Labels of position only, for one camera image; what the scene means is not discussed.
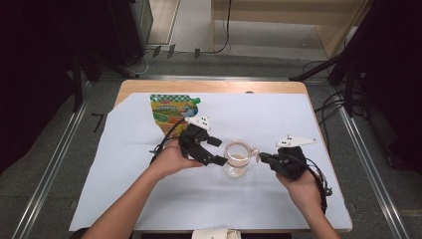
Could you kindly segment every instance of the white paper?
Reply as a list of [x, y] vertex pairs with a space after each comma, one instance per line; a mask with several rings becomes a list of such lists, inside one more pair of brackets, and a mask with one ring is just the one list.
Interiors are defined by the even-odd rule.
[[[132, 94], [108, 114], [95, 161], [84, 186], [70, 230], [90, 227], [149, 166], [149, 152], [164, 134], [152, 117], [149, 96]], [[223, 155], [232, 139], [242, 139], [259, 151], [277, 153], [287, 134], [316, 138], [302, 150], [324, 173], [333, 195], [326, 216], [335, 229], [351, 230], [351, 221], [323, 146], [315, 115], [304, 94], [203, 94], [199, 117], [209, 117], [211, 136], [220, 147], [202, 145]], [[240, 178], [227, 176], [209, 164], [189, 168], [158, 182], [134, 230], [196, 230], [206, 228], [309, 229], [288, 191], [266, 163], [253, 159]]]

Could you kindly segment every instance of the glass cup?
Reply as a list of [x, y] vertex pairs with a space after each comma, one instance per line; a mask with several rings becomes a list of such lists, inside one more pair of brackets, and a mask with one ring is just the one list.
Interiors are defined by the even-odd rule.
[[234, 139], [226, 145], [224, 157], [227, 158], [223, 170], [231, 177], [240, 177], [248, 170], [253, 155], [258, 155], [256, 148], [251, 148], [241, 139]]

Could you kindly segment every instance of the person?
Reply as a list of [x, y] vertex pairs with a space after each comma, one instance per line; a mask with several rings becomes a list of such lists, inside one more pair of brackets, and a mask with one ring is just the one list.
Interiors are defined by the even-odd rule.
[[[186, 160], [177, 139], [173, 140], [133, 185], [84, 232], [82, 238], [129, 238], [156, 183], [182, 169], [200, 166], [203, 166], [201, 162]], [[287, 179], [277, 173], [276, 176], [288, 189], [316, 238], [339, 238], [322, 213], [317, 185], [308, 171], [296, 180]]]

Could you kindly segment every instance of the food pouch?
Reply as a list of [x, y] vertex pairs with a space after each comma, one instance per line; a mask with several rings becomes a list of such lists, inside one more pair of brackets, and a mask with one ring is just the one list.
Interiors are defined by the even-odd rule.
[[[151, 109], [155, 123], [167, 134], [180, 120], [195, 117], [198, 113], [196, 106], [201, 101], [199, 98], [191, 99], [187, 95], [151, 95]], [[183, 121], [178, 125], [171, 136], [179, 135], [187, 127]]]

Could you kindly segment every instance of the hand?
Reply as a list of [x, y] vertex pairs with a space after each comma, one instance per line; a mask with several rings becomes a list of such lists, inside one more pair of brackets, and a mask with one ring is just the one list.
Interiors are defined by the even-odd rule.
[[184, 168], [199, 167], [203, 164], [197, 160], [183, 157], [178, 139], [172, 140], [148, 168], [156, 173], [159, 179]]
[[298, 179], [289, 179], [276, 173], [280, 182], [288, 189], [295, 205], [305, 213], [308, 209], [320, 208], [320, 195], [313, 175], [305, 171]]

